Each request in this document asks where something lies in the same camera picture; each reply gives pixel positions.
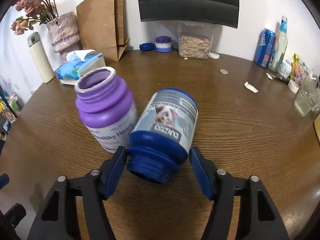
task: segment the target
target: wooden table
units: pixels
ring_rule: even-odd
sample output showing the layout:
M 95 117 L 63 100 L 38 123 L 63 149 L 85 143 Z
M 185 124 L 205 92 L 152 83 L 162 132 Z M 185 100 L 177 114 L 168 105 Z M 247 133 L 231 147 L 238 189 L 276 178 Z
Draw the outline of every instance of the wooden table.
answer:
M 320 200 L 320 146 L 315 114 L 301 118 L 295 95 L 269 80 L 248 60 L 221 55 L 219 60 L 184 60 L 177 51 L 130 51 L 116 68 L 132 90 L 141 114 L 153 93 L 177 87 L 199 105 L 193 145 L 218 168 L 233 176 L 258 175 L 273 198 L 291 238 Z M 219 73 L 228 70 L 228 75 Z M 259 92 L 244 87 L 248 81 Z M 43 84 L 13 124 L 0 157 L 0 173 L 10 183 L 0 193 L 6 212 L 15 203 L 27 210 L 17 231 L 26 237 L 35 211 L 59 175 L 79 177 L 111 157 L 82 125 L 73 87 L 54 79 Z M 81 198 L 78 216 L 88 239 Z M 124 171 L 105 208 L 118 240 L 199 240 L 212 203 L 200 192 L 187 160 L 167 185 L 156 185 Z M 235 198 L 229 239 L 234 239 L 239 197 Z

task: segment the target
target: blue jar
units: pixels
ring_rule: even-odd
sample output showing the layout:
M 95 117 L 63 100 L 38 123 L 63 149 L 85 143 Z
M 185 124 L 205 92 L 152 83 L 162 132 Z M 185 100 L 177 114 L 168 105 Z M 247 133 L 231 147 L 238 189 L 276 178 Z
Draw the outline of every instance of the blue jar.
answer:
M 156 92 L 134 127 L 127 169 L 140 178 L 164 184 L 188 158 L 198 106 L 188 93 L 165 88 Z

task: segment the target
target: purple cap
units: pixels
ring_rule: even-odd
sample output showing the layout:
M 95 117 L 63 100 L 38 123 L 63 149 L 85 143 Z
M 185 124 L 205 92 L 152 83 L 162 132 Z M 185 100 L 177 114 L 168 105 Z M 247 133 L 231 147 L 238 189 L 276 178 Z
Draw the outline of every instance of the purple cap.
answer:
M 168 36 L 160 36 L 156 38 L 156 43 L 169 43 L 171 42 L 171 38 Z

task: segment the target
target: silver round object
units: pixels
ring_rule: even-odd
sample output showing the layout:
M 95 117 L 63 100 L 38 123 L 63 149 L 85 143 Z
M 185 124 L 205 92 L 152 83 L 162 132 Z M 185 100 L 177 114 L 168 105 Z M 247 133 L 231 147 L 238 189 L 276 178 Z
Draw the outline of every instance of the silver round object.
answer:
M 228 71 L 222 68 L 222 69 L 220 69 L 220 73 L 221 73 L 221 74 L 224 74 L 224 75 L 227 75 L 227 74 L 228 74 Z
M 251 179 L 253 182 L 258 182 L 258 181 L 259 181 L 259 178 L 258 178 L 256 175 L 251 176 L 250 179 Z
M 90 174 L 91 174 L 92 176 L 97 176 L 97 175 L 100 174 L 100 171 L 99 171 L 99 170 L 92 170 L 92 171 L 90 172 Z
M 63 182 L 66 180 L 66 176 L 59 176 L 58 181 Z
M 218 170 L 217 170 L 217 173 L 218 173 L 219 175 L 225 175 L 225 174 L 226 174 L 226 171 L 225 171 L 224 169 L 218 169 Z

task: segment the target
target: purple jar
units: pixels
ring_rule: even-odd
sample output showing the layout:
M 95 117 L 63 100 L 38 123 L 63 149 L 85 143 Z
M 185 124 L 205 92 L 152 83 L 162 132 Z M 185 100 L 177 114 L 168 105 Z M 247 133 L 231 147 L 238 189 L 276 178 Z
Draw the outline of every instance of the purple jar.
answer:
M 94 69 L 75 85 L 76 107 L 83 124 L 108 152 L 127 147 L 137 112 L 127 83 L 111 67 Z

